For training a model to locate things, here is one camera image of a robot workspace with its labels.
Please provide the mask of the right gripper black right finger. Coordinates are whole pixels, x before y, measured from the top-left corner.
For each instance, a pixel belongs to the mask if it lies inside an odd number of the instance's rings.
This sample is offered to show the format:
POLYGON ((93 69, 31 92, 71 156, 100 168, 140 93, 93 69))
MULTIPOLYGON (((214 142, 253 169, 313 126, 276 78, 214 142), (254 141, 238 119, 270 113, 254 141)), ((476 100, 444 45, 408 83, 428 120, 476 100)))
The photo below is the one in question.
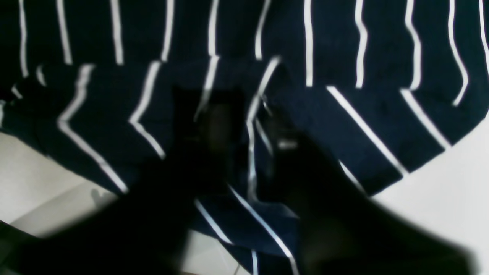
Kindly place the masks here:
POLYGON ((471 275, 471 254, 372 202, 281 112, 264 113, 273 149, 264 200, 298 217, 307 275, 471 275))

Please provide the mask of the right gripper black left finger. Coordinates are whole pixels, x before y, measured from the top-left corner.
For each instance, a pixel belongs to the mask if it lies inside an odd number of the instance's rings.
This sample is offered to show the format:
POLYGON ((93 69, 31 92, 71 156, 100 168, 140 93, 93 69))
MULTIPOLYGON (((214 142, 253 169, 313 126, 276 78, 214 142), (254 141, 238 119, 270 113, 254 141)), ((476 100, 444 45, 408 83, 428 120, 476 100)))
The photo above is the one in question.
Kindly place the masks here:
POLYGON ((196 90, 172 89, 176 140, 165 160, 141 165, 139 182, 78 225, 11 248, 1 263, 21 275, 176 275, 194 199, 227 193, 240 138, 243 92, 212 92, 196 120, 196 90))

